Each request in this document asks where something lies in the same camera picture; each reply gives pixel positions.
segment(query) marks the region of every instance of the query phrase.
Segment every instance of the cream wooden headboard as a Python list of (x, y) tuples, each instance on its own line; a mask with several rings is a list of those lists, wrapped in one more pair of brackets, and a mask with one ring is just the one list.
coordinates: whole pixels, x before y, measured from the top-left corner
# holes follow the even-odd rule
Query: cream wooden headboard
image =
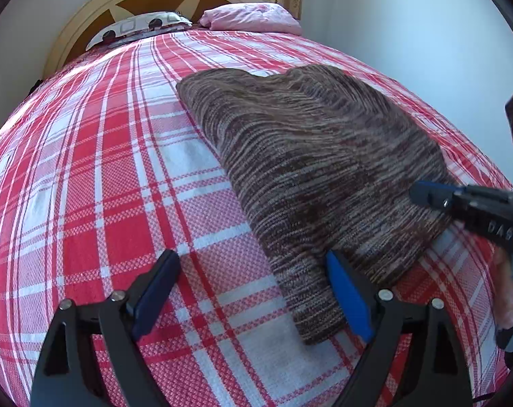
[(68, 22), (55, 41), (44, 67), (44, 78), (84, 53), (92, 37), (110, 24), (146, 12), (180, 11), (196, 22), (203, 12), (228, 3), (261, 0), (90, 0)]

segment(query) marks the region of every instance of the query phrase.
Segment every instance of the white wall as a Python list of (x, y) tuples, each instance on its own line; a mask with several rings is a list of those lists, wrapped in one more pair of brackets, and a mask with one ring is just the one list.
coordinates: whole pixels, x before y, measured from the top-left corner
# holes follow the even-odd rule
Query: white wall
[(330, 17), (334, 0), (302, 0), (303, 36), (318, 43), (328, 42)]
[[(306, 13), (309, 37), (320, 30)], [(491, 0), (332, 0), (321, 41), (397, 79), (446, 116), (513, 182), (504, 112), (513, 94), (513, 33)]]
[(47, 55), (89, 0), (11, 0), (0, 14), (0, 127), (41, 78)]

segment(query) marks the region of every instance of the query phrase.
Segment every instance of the red plaid bedspread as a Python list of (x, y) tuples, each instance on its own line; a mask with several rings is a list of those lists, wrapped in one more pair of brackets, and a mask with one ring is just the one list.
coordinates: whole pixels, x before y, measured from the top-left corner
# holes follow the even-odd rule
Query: red plaid bedspread
[[(182, 273), (139, 347), (174, 407), (334, 400), (363, 344), (348, 329), (317, 346), (301, 343), (214, 149), (176, 96), (176, 82), (199, 70), (270, 75), (310, 63), (340, 67), (391, 97), (439, 142), (460, 181), (511, 188), (397, 81), (303, 38), (192, 31), (90, 53), (44, 83), (0, 131), (0, 384), (17, 405), (28, 405), (58, 302), (127, 288), (165, 248), (180, 254)], [(452, 224), (395, 289), (412, 302), (444, 299), (476, 395), (505, 376), (493, 341), (492, 253)], [(112, 401), (123, 405), (96, 345)], [(394, 368), (381, 404), (397, 382)]]

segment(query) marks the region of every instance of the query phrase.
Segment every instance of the screw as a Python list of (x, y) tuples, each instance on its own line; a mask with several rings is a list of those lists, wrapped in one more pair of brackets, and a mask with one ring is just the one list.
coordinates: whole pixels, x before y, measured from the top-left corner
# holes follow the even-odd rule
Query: screw
[(440, 298), (434, 298), (432, 300), (432, 306), (435, 308), (435, 309), (443, 309), (444, 306), (445, 306), (445, 302), (443, 300), (441, 300)]
[(126, 292), (124, 291), (113, 291), (109, 298), (111, 301), (121, 301), (124, 300), (125, 296)]
[(72, 300), (70, 300), (69, 298), (65, 298), (64, 300), (62, 300), (59, 304), (58, 304), (58, 308), (60, 310), (66, 310), (66, 309), (70, 309), (72, 307)]
[(394, 298), (394, 294), (390, 289), (381, 289), (377, 295), (379, 295), (382, 301), (390, 301)]

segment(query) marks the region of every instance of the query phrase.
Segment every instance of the hand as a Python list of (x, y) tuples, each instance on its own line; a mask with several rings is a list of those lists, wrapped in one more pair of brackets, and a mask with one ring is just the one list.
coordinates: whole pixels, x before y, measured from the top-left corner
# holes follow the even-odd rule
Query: hand
[(513, 327), (513, 281), (509, 255), (497, 248), (493, 261), (497, 266), (494, 318), (502, 329), (510, 329)]

